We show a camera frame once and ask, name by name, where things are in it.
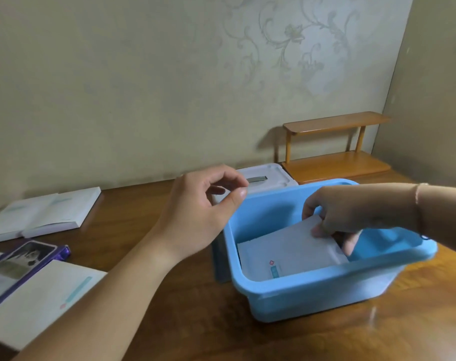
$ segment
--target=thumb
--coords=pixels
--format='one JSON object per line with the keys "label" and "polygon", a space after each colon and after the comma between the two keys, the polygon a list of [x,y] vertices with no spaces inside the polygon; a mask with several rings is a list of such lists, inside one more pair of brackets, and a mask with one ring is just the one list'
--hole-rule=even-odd
{"label": "thumb", "polygon": [[240,187],[236,190],[231,191],[221,202],[216,205],[213,209],[217,212],[217,215],[224,224],[228,223],[228,220],[235,213],[237,208],[243,203],[247,194],[246,187]]}
{"label": "thumb", "polygon": [[328,237],[332,236],[336,232],[336,228],[333,227],[329,219],[324,219],[320,224],[313,227],[311,232],[313,237]]}

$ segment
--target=wooden shelf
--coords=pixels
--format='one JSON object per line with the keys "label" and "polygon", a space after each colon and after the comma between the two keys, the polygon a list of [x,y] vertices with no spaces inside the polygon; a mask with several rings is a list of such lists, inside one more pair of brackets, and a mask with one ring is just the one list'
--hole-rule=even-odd
{"label": "wooden shelf", "polygon": [[367,175],[390,169],[387,163],[377,160],[364,151],[301,158],[289,163],[282,162],[281,165],[298,184]]}
{"label": "wooden shelf", "polygon": [[302,135],[366,127],[367,125],[386,123],[389,120],[390,118],[379,113],[363,112],[285,123],[283,124],[283,127],[291,135]]}

